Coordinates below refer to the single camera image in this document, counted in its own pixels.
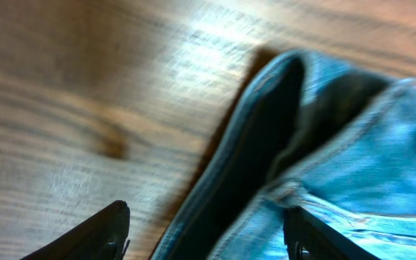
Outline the blue denim jeans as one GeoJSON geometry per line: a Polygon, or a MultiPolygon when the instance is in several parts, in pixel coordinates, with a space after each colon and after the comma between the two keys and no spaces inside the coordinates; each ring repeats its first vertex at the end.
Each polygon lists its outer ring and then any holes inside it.
{"type": "Polygon", "coordinates": [[[154,259],[320,257],[304,209],[379,259],[416,259],[416,80],[318,51],[272,59],[238,101],[154,259]]]}

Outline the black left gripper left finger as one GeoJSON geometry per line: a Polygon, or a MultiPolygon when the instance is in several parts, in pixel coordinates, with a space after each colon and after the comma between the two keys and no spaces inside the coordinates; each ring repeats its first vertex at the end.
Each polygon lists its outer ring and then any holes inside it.
{"type": "Polygon", "coordinates": [[[129,245],[130,209],[117,200],[22,260],[122,260],[129,245]]]}

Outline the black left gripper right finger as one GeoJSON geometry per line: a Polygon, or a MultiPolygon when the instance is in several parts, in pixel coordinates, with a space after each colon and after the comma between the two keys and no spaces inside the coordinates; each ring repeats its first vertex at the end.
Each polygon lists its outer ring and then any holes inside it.
{"type": "Polygon", "coordinates": [[[380,260],[302,207],[285,210],[290,260],[380,260]]]}

